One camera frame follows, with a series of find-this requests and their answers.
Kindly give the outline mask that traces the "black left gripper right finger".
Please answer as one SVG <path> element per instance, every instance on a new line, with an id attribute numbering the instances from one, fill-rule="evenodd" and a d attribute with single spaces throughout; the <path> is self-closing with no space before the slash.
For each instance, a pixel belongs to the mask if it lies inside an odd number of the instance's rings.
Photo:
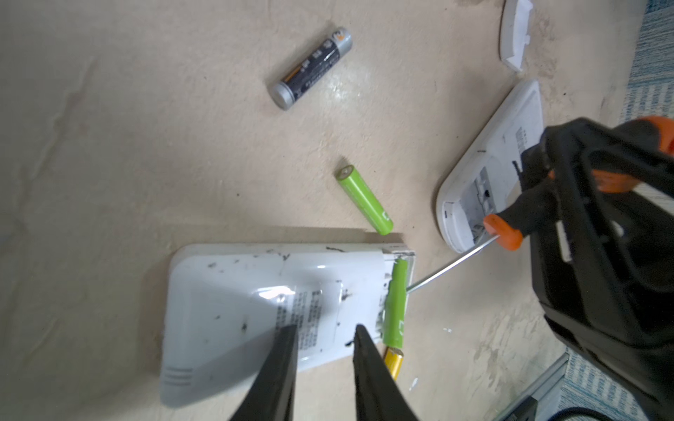
<path id="1" fill-rule="evenodd" d="M 363 325 L 356 326 L 353 366 L 357 420 L 417 420 Z"/>

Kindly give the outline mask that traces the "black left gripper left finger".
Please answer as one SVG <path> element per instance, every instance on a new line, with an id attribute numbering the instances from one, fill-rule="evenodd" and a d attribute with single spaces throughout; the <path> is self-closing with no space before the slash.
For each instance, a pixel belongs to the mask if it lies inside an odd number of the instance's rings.
<path id="1" fill-rule="evenodd" d="M 298 372 L 298 328 L 282 328 L 235 420 L 293 420 Z"/>

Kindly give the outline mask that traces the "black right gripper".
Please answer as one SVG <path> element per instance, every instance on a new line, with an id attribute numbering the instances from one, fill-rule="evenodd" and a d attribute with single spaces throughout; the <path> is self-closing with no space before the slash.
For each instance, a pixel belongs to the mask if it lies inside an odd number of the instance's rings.
<path id="1" fill-rule="evenodd" d="M 673 217 L 627 194 L 673 197 L 673 120 L 550 126 L 521 155 L 520 211 L 547 211 L 531 235 L 533 286 L 556 337 L 627 389 L 649 420 L 673 418 Z"/>

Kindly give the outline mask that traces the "yellow black battery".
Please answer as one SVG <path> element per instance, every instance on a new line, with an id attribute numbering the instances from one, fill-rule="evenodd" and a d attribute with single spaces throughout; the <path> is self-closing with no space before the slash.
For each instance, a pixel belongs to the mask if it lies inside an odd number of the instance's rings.
<path id="1" fill-rule="evenodd" d="M 394 381 L 398 380 L 403 361 L 404 353 L 402 350 L 394 347 L 388 347 L 386 349 L 384 354 L 384 364 Z"/>

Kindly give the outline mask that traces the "green battery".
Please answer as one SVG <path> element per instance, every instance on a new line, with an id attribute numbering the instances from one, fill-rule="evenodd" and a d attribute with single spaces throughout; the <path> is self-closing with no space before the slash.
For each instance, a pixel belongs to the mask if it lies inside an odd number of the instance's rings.
<path id="1" fill-rule="evenodd" d="M 340 169 L 335 178 L 378 234 L 385 236 L 393 231 L 392 220 L 355 166 Z"/>
<path id="2" fill-rule="evenodd" d="M 407 273 L 408 261 L 396 259 L 384 304 L 382 340 L 386 347 L 402 349 L 404 346 L 405 312 L 407 311 Z"/>

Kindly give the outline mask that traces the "white remote control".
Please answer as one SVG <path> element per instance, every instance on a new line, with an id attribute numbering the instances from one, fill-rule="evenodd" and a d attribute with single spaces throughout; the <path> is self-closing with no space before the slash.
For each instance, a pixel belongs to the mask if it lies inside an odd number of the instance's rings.
<path id="1" fill-rule="evenodd" d="M 402 243 L 195 244 L 168 270 L 160 398 L 181 408 L 251 385 L 278 332 L 298 328 L 298 367 L 352 354 L 356 326 L 383 334 Z"/>
<path id="2" fill-rule="evenodd" d="M 544 129 L 537 80 L 518 83 L 442 183 L 435 215 L 445 242 L 463 254 L 486 237 L 483 219 L 507 207 L 521 154 Z"/>

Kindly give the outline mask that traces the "orange black handle screwdriver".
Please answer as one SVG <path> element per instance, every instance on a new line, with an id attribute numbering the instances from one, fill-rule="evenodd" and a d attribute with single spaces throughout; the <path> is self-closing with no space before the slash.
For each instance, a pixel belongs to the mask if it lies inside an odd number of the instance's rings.
<path id="1" fill-rule="evenodd" d="M 561 214 L 563 201 L 559 203 L 560 207 L 557 210 L 519 210 L 517 198 L 512 205 L 502 210 L 502 212 L 486 216 L 483 223 L 490 235 L 489 240 L 472 247 L 469 251 L 451 261 L 446 267 L 433 273 L 433 275 L 409 286 L 407 293 L 412 293 L 433 282 L 435 279 L 449 272 L 449 270 L 470 259 L 470 257 L 480 253 L 482 249 L 493 242 L 500 244 L 501 247 L 510 251 L 519 249 L 526 237 L 537 233 L 545 226 L 555 224 L 557 221 L 564 219 L 564 216 Z"/>

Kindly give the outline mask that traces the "white battery cover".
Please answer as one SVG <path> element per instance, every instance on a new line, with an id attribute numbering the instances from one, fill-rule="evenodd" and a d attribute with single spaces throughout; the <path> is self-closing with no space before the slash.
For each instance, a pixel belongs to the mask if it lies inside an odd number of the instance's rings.
<path id="1" fill-rule="evenodd" d="M 521 73 L 526 46 L 530 43 L 528 24 L 534 8 L 530 0 L 505 0 L 500 26 L 500 59 Z"/>

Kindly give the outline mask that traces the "black silver battery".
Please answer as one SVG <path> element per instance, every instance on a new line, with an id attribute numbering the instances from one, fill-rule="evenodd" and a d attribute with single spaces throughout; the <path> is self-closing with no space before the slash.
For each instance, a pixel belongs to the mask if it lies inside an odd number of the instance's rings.
<path id="1" fill-rule="evenodd" d="M 353 47 L 352 35 L 345 27 L 337 28 L 328 38 L 300 61 L 287 75 L 270 87 L 274 103 L 287 111 L 326 75 Z"/>

